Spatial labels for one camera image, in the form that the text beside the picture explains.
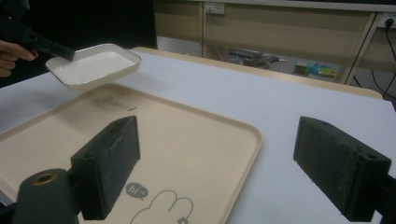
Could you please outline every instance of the cartoon illustration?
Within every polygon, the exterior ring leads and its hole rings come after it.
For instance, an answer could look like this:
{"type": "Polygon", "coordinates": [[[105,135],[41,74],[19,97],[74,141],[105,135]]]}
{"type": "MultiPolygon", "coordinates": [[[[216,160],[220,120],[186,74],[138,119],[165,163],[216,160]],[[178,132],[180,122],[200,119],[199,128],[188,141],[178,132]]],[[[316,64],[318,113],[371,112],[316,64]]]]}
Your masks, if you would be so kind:
{"type": "Polygon", "coordinates": [[[164,190],[154,197],[149,207],[139,211],[134,216],[131,224],[159,223],[158,220],[167,224],[189,224],[188,218],[192,210],[193,202],[191,199],[178,198],[174,191],[164,190]]]}
{"type": "Polygon", "coordinates": [[[149,191],[143,187],[141,184],[130,183],[126,185],[126,193],[133,197],[144,201],[143,199],[149,195],[149,191]]]}

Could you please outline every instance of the white table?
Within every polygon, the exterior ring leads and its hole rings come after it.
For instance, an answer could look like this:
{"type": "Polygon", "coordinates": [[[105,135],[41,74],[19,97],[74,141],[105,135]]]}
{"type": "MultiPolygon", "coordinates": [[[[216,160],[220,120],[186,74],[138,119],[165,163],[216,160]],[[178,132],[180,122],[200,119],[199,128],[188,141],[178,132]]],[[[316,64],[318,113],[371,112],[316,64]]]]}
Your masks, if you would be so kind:
{"type": "MultiPolygon", "coordinates": [[[[292,158],[300,116],[330,122],[396,160],[395,111],[371,91],[152,49],[134,53],[142,58],[138,71],[116,83],[262,132],[228,223],[348,223],[292,158]]],[[[0,132],[76,96],[50,73],[0,89],[0,132]]],[[[389,173],[396,176],[394,165],[389,173]]]]}

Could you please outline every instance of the wire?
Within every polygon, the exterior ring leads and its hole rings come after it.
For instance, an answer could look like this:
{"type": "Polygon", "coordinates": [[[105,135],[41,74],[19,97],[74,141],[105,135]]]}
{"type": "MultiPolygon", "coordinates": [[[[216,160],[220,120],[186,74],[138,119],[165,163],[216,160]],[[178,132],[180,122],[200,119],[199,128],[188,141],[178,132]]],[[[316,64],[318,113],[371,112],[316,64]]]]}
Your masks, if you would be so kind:
{"type": "Polygon", "coordinates": [[[356,84],[358,84],[358,86],[361,88],[361,84],[359,83],[358,79],[356,78],[356,76],[353,76],[353,80],[355,80],[356,84]]]}
{"type": "MultiPolygon", "coordinates": [[[[387,28],[385,29],[385,35],[387,36],[388,44],[389,44],[390,50],[392,51],[392,54],[393,54],[393,59],[394,59],[395,62],[396,62],[395,50],[393,49],[392,43],[390,42],[390,38],[389,38],[389,29],[390,29],[390,26],[391,26],[393,23],[394,23],[394,20],[391,20],[391,19],[388,19],[388,20],[386,21],[387,28]]],[[[392,81],[391,81],[391,82],[389,83],[389,85],[387,86],[387,89],[384,91],[383,96],[385,96],[386,94],[388,94],[389,88],[390,88],[390,86],[392,85],[392,83],[393,83],[393,81],[395,80],[395,78],[396,78],[396,73],[393,75],[392,81]]]]}
{"type": "Polygon", "coordinates": [[[389,96],[390,98],[393,98],[393,99],[396,100],[396,97],[395,97],[395,96],[390,95],[389,93],[387,93],[387,92],[385,92],[384,90],[382,90],[381,87],[379,87],[378,83],[376,83],[375,74],[374,74],[373,69],[371,70],[371,72],[372,72],[372,77],[373,77],[374,84],[376,85],[377,88],[379,88],[379,89],[383,92],[382,97],[385,97],[385,95],[387,95],[387,96],[389,96]]]}

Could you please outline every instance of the white plate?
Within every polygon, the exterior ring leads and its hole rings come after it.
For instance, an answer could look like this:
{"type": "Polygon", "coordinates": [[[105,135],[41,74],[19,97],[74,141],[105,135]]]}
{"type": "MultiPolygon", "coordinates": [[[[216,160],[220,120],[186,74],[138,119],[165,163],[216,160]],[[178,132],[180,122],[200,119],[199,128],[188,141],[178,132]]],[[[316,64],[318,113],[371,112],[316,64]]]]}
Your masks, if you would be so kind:
{"type": "Polygon", "coordinates": [[[72,62],[56,57],[47,68],[71,91],[88,91],[134,72],[140,58],[117,45],[104,44],[76,51],[72,62]]]}

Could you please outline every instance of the electrical outlet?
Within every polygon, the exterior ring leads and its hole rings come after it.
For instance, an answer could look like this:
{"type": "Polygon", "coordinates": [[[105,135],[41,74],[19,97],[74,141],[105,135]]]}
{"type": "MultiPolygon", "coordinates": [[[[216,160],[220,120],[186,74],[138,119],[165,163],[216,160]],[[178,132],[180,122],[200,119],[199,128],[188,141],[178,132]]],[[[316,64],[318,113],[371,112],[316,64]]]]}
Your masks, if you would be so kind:
{"type": "Polygon", "coordinates": [[[396,28],[396,12],[385,12],[382,15],[381,21],[378,24],[378,27],[383,27],[386,28],[387,25],[385,24],[385,21],[387,21],[388,19],[393,19],[394,23],[390,26],[391,29],[396,28]]]}
{"type": "Polygon", "coordinates": [[[224,14],[224,3],[205,2],[205,13],[224,14]]]}

